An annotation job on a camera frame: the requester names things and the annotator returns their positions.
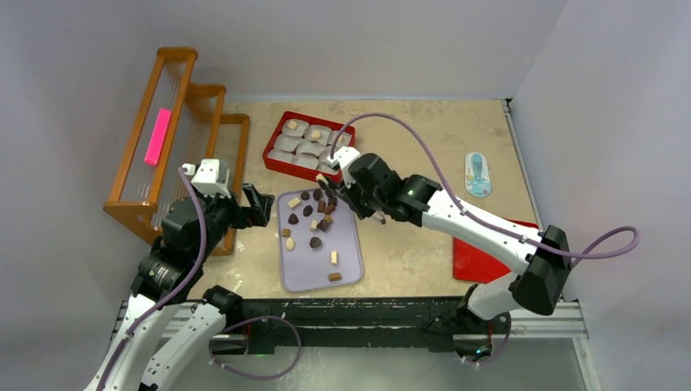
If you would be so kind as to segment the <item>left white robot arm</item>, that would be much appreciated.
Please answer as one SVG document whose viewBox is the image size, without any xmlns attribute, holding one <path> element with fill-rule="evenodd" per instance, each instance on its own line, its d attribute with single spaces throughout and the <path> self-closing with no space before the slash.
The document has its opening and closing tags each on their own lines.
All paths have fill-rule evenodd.
<svg viewBox="0 0 691 391">
<path fill-rule="evenodd" d="M 247 206 L 216 185 L 186 187 L 189 195 L 172 203 L 161 234 L 139 264 L 122 324 L 89 390 L 167 390 L 213 335 L 242 325 L 241 297 L 211 288 L 196 313 L 161 342 L 222 237 L 232 229 L 266 226 L 275 202 L 250 183 L 242 186 Z"/>
</svg>

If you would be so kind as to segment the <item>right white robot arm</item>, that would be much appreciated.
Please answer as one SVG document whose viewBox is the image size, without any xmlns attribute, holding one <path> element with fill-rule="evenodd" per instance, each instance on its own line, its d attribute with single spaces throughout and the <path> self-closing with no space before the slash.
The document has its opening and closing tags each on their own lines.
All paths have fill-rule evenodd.
<svg viewBox="0 0 691 391">
<path fill-rule="evenodd" d="M 460 326 L 479 330 L 490 319 L 515 309 L 553 314 L 571 272 L 569 261 L 546 246 L 567 250 L 563 230 L 521 226 L 450 195 L 441 184 L 419 174 L 401 178 L 373 153 L 342 148 L 330 165 L 341 179 L 322 174 L 317 183 L 350 206 L 358 218 L 380 212 L 396 222 L 409 222 L 450 235 L 500 261 L 508 275 L 474 285 L 457 310 Z"/>
</svg>

